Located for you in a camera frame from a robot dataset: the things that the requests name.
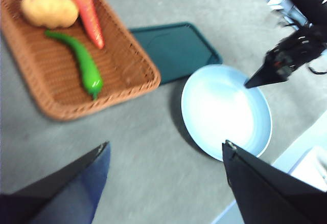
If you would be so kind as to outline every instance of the basket rim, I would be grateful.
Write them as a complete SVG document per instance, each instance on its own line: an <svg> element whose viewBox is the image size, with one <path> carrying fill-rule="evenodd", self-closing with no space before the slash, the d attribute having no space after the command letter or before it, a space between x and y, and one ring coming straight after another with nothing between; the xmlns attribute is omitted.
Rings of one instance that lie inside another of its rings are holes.
<svg viewBox="0 0 327 224"><path fill-rule="evenodd" d="M20 38L20 32L16 29L12 17L10 16L7 7L4 5L4 0L1 0L1 29L8 43L8 46L13 53L15 62L23 75L24 81L27 83L30 93L36 101L39 108L47 114L49 117L58 120L72 120L79 117L83 117L97 111L100 111L111 105L121 103L128 99L135 98L142 94L148 93L156 89L161 80L160 72L155 64L152 62L148 54L136 41L133 35L123 25L117 14L109 6L106 0L98 0L105 12L110 16L119 32L129 40L131 46L135 48L135 54L142 58L148 69L151 70L152 78L150 81L141 85L132 86L122 90L119 93L111 94L110 96L101 97L95 101L85 102L77 105L63 105L58 101L55 101L47 90L45 85L36 77L35 71L37 68L33 67L33 61L24 61L26 57L16 49L24 49L26 43Z"/></svg>

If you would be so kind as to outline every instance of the green chili pepper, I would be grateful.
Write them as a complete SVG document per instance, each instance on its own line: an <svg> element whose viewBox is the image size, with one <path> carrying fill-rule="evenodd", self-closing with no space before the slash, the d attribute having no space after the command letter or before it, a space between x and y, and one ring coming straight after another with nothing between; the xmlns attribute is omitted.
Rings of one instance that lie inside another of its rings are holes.
<svg viewBox="0 0 327 224"><path fill-rule="evenodd" d="M91 94L95 100L98 93L101 91L103 81L96 64L85 46L74 37L63 33L53 32L50 30L46 30L44 33L47 37L54 38L67 44L74 51L79 62L83 85L87 92Z"/></svg>

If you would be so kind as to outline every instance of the plastic vegetable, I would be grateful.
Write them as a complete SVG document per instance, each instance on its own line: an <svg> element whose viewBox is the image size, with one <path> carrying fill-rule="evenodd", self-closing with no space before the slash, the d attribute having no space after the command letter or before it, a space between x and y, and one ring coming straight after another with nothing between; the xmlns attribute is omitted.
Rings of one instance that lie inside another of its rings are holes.
<svg viewBox="0 0 327 224"><path fill-rule="evenodd" d="M104 40L93 0L75 0L75 2L80 10L87 35L99 49L102 49Z"/></svg>
<svg viewBox="0 0 327 224"><path fill-rule="evenodd" d="M22 0L21 10L34 26L69 27L78 17L78 7L73 0Z"/></svg>
<svg viewBox="0 0 327 224"><path fill-rule="evenodd" d="M87 92L91 94L95 100L98 93L101 91L103 81L96 64L85 46L74 37L63 33L53 32L50 30L46 30L44 33L47 37L54 38L67 44L75 52L75 56L80 66L83 85Z"/></svg>

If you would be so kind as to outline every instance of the white object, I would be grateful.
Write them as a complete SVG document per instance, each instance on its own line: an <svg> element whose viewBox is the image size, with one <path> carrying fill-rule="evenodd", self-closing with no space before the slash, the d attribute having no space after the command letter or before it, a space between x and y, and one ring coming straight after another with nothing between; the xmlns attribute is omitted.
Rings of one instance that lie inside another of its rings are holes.
<svg viewBox="0 0 327 224"><path fill-rule="evenodd" d="M290 171L291 176L327 191L327 151L319 146L306 152Z"/></svg>
<svg viewBox="0 0 327 224"><path fill-rule="evenodd" d="M225 65L207 65L186 82L181 109L191 137L222 161L222 143L230 140L255 156L268 146L272 123L259 88L247 89L247 77Z"/></svg>

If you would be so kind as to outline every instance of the light blue plate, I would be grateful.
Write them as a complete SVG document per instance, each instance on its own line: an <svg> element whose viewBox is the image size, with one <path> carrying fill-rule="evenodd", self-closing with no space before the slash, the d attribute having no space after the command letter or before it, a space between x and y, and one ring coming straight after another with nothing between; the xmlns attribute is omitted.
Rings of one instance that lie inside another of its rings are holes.
<svg viewBox="0 0 327 224"><path fill-rule="evenodd" d="M222 143L230 140L253 155L267 148L271 113L259 88L247 89L248 78L225 65L207 65L186 82L181 109L193 140L222 161Z"/></svg>

